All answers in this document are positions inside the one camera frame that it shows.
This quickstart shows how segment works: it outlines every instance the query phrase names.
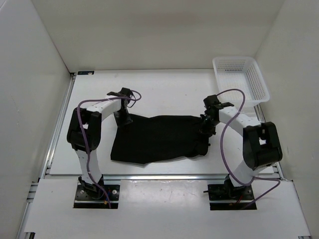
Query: wall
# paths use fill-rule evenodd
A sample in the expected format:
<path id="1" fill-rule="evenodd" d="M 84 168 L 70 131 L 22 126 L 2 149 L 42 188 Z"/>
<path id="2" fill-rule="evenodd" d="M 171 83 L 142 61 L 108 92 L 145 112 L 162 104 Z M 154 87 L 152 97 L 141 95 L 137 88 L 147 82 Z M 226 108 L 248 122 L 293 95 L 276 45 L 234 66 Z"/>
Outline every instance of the wall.
<path id="1" fill-rule="evenodd" d="M 70 75 L 29 0 L 0 0 L 0 238 L 15 238 Z"/>
<path id="2" fill-rule="evenodd" d="M 254 56 L 284 0 L 32 0 L 71 72 Z"/>
<path id="3" fill-rule="evenodd" d="M 286 0 L 256 58 L 271 92 L 262 107 L 279 131 L 284 174 L 319 238 L 319 1 Z"/>

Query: purple cable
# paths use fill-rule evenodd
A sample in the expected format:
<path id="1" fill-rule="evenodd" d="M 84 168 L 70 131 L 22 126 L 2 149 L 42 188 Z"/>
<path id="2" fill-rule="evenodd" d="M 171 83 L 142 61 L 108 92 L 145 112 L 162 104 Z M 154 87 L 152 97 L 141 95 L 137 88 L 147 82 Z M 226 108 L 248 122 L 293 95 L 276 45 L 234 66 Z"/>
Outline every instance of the purple cable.
<path id="1" fill-rule="evenodd" d="M 137 99 L 131 99 L 131 98 L 128 98 L 128 97 L 112 97 L 112 98 L 107 98 L 107 99 L 99 99 L 99 100 L 84 100 L 84 101 L 81 101 L 79 104 L 78 104 L 78 107 L 77 107 L 77 116 L 78 116 L 78 120 L 79 120 L 79 124 L 80 124 L 80 129 L 81 129 L 81 132 L 82 132 L 82 135 L 83 135 L 83 140 L 84 140 L 84 144 L 85 144 L 85 150 L 86 150 L 86 154 L 88 155 L 88 161 L 86 162 L 86 170 L 88 172 L 88 175 L 89 175 L 89 178 L 91 179 L 91 181 L 94 183 L 95 186 L 97 186 L 99 189 L 102 190 L 103 194 L 105 195 L 106 197 L 106 201 L 108 202 L 109 204 L 109 208 L 111 208 L 111 202 L 110 202 L 110 198 L 109 198 L 109 195 L 107 194 L 107 192 L 105 191 L 105 189 L 100 186 L 95 180 L 94 178 L 92 177 L 91 175 L 91 172 L 90 172 L 90 167 L 89 167 L 89 164 L 90 164 L 90 148 L 89 148 L 89 143 L 88 143 L 88 139 L 86 137 L 86 134 L 85 134 L 85 130 L 84 130 L 84 127 L 83 127 L 83 124 L 82 124 L 82 119 L 81 119 L 81 113 L 80 113 L 80 107 L 82 104 L 86 103 L 86 102 L 104 102 L 104 101 L 112 101 L 112 100 L 130 100 L 130 101 L 139 101 L 141 98 L 142 98 L 142 95 L 137 92 L 137 91 L 133 91 L 131 90 L 133 93 L 136 93 L 139 95 L 139 98 Z"/>
<path id="2" fill-rule="evenodd" d="M 275 188 L 277 188 L 280 184 L 280 180 L 278 179 L 272 179 L 272 178 L 259 178 L 259 177 L 253 177 L 251 179 L 251 181 L 249 183 L 243 183 L 241 181 L 239 181 L 238 178 L 236 178 L 236 176 L 233 174 L 233 172 L 230 170 L 229 166 L 228 166 L 228 163 L 226 161 L 226 157 L 225 157 L 225 153 L 224 153 L 224 144 L 223 144 L 223 141 L 224 141 L 224 136 L 225 136 L 225 132 L 226 132 L 226 129 L 229 127 L 230 123 L 233 122 L 234 119 L 236 119 L 240 113 L 241 113 L 241 110 L 243 109 L 244 107 L 244 104 L 245 104 L 245 101 L 246 101 L 246 96 L 244 94 L 244 92 L 242 90 L 239 90 L 239 89 L 229 89 L 229 90 L 226 90 L 226 91 L 223 91 L 223 92 L 220 92 L 219 94 L 217 94 L 217 96 L 225 93 L 225 92 L 229 92 L 229 91 L 239 91 L 242 95 L 243 95 L 243 101 L 239 107 L 239 110 L 238 112 L 227 122 L 227 124 L 225 125 L 222 133 L 221 133 L 221 137 L 220 137 L 220 153 L 221 153 L 221 157 L 223 159 L 223 162 L 225 164 L 225 167 L 228 171 L 228 173 L 233 177 L 233 179 L 243 185 L 243 186 L 250 186 L 252 184 L 252 182 L 255 180 L 255 179 L 258 179 L 258 180 L 264 180 L 264 181 L 275 181 L 275 182 L 278 182 L 274 187 L 272 187 L 271 189 L 269 189 L 268 191 L 266 191 L 265 193 L 263 193 L 262 195 L 260 195 L 259 197 L 257 197 L 255 200 L 251 201 L 249 204 L 247 204 L 245 207 L 243 207 L 243 209 L 247 208 L 248 206 L 250 206 L 251 204 L 255 203 L 258 199 L 264 197 L 267 193 L 271 192 L 272 190 L 274 190 Z"/>

